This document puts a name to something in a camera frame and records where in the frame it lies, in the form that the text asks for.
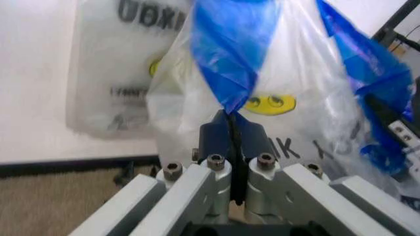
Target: plastic bag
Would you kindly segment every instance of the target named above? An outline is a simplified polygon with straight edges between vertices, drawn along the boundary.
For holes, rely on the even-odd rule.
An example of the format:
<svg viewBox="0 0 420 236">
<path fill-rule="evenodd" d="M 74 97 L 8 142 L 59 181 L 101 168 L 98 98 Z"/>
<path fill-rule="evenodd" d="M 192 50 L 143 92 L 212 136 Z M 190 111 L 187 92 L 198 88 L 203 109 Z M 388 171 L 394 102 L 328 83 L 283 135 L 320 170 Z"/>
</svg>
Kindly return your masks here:
<svg viewBox="0 0 420 236">
<path fill-rule="evenodd" d="M 145 95 L 189 8 L 190 0 L 80 0 L 67 125 L 103 138 L 150 133 Z"/>
<path fill-rule="evenodd" d="M 238 9 L 237 14 L 220 10 L 220 4 L 233 4 L 224 9 Z M 228 34 L 223 34 L 221 30 L 225 28 L 222 26 L 219 29 L 212 27 L 224 37 L 224 41 L 229 42 L 226 48 L 236 46 L 236 49 L 245 48 L 244 51 L 249 49 L 250 52 L 232 56 L 231 51 L 215 49 L 208 43 L 208 40 L 214 42 L 214 38 L 203 39 L 202 33 L 194 26 L 194 17 L 199 9 L 207 11 L 209 16 L 218 14 L 215 18 L 221 19 L 221 22 L 212 24 L 230 22 Z M 254 32 L 246 33 L 247 27 L 241 26 L 244 21 L 232 19 L 234 16 L 237 19 L 250 17 L 251 24 L 265 14 L 264 9 L 269 11 L 269 16 L 260 19 L 268 20 L 269 24 L 254 23 L 248 27 L 272 31 L 270 38 L 261 41 L 258 33 L 257 37 L 248 37 Z M 259 55 L 258 59 L 253 57 L 256 54 Z M 221 66 L 226 66 L 227 75 L 220 83 L 208 86 L 203 77 L 205 73 L 202 73 L 201 55 L 207 57 L 201 58 L 202 61 L 213 62 L 207 64 L 214 66 L 210 70 L 222 70 L 224 68 Z M 233 64 L 239 65 L 238 69 L 229 74 Z M 254 76 L 252 71 L 258 74 L 255 87 L 250 85 L 239 89 L 238 93 L 253 91 L 256 97 L 273 94 L 291 96 L 296 101 L 296 107 L 278 116 L 264 116 L 242 109 L 240 113 L 247 119 L 262 124 L 266 131 L 277 130 L 284 134 L 281 128 L 287 127 L 310 140 L 322 137 L 328 143 L 349 139 L 358 122 L 359 110 L 337 46 L 327 35 L 315 1 L 196 1 L 184 28 L 159 65 L 148 93 L 150 120 L 157 128 L 157 145 L 163 162 L 179 160 L 184 164 L 189 163 L 191 149 L 198 146 L 200 126 L 211 121 L 222 108 L 220 103 L 239 108 L 244 102 L 244 97 L 241 97 L 238 101 L 233 100 L 238 102 L 236 104 L 224 103 L 223 97 L 217 93 L 215 97 L 210 88 L 213 91 L 217 86 L 226 88 L 225 81 L 231 78 L 247 83 Z"/>
<path fill-rule="evenodd" d="M 329 162 L 335 177 L 360 175 L 396 196 L 389 176 L 360 157 L 370 128 L 346 74 L 346 48 L 331 37 L 323 4 L 196 1 L 147 95 L 162 162 L 189 165 L 200 126 L 219 109 L 245 104 L 239 113 L 263 125 L 280 165 Z"/>
</svg>

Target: bolt head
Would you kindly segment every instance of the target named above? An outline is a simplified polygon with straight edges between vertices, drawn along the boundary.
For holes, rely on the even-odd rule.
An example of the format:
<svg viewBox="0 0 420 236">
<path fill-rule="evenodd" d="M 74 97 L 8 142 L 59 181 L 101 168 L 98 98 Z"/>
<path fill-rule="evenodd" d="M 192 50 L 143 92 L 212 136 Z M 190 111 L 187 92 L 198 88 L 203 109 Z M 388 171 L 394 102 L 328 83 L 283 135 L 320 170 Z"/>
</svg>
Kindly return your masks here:
<svg viewBox="0 0 420 236">
<path fill-rule="evenodd" d="M 310 171 L 310 172 L 312 172 L 314 175 L 316 175 L 318 178 L 322 178 L 322 174 L 324 173 L 323 171 L 322 171 L 322 168 L 318 165 L 318 164 L 315 164 L 315 163 L 309 163 L 309 164 L 306 164 L 305 165 L 305 167 Z"/>
<path fill-rule="evenodd" d="M 263 170 L 272 170 L 275 164 L 275 157 L 271 153 L 261 153 L 257 157 L 257 165 Z"/>
<path fill-rule="evenodd" d="M 207 166 L 214 171 L 225 168 L 225 157 L 219 154 L 211 154 L 207 157 Z"/>
<path fill-rule="evenodd" d="M 196 162 L 198 161 L 198 148 L 192 149 L 192 161 Z"/>
<path fill-rule="evenodd" d="M 163 168 L 163 175 L 169 181 L 176 181 L 182 175 L 182 164 L 175 161 Z"/>
</svg>

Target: beige carpet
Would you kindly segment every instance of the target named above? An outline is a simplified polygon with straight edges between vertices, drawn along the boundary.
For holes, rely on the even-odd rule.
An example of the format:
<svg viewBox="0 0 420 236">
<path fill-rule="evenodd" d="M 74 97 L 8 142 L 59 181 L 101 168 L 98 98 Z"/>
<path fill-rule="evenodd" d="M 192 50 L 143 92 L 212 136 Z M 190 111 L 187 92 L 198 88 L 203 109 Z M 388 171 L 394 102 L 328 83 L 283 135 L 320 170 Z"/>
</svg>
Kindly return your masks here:
<svg viewBox="0 0 420 236">
<path fill-rule="evenodd" d="M 148 175 L 151 167 L 136 168 Z M 1 236 L 67 235 L 119 191 L 119 169 L 0 179 Z"/>
</svg>

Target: black baseboard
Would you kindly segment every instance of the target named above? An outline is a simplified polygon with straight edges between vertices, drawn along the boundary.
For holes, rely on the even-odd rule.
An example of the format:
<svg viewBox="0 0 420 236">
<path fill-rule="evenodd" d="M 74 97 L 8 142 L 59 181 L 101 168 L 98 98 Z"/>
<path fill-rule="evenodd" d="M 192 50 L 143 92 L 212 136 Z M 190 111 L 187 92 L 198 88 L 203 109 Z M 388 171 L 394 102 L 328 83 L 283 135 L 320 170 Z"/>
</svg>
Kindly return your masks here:
<svg viewBox="0 0 420 236">
<path fill-rule="evenodd" d="M 130 162 L 133 162 L 134 166 L 155 165 L 161 167 L 157 155 L 23 163 L 0 165 L 0 178 L 124 168 Z"/>
</svg>

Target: yellow logo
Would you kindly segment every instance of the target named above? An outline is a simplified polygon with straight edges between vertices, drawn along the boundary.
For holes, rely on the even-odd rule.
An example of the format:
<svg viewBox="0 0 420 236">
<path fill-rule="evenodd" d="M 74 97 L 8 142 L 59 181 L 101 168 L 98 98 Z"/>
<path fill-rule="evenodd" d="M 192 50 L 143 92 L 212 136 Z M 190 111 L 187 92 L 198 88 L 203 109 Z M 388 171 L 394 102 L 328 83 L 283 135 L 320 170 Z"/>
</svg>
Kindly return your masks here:
<svg viewBox="0 0 420 236">
<path fill-rule="evenodd" d="M 154 74 L 156 73 L 156 71 L 157 71 L 157 67 L 159 66 L 159 63 L 160 63 L 160 60 L 161 60 L 161 58 L 159 58 L 159 59 L 156 59 L 156 60 L 154 60 L 151 64 L 150 64 L 150 67 L 149 67 L 149 74 L 150 74 L 150 76 L 154 76 Z"/>
<path fill-rule="evenodd" d="M 276 116 L 294 110 L 296 99 L 290 95 L 258 96 L 248 99 L 245 109 L 250 112 Z"/>
</svg>

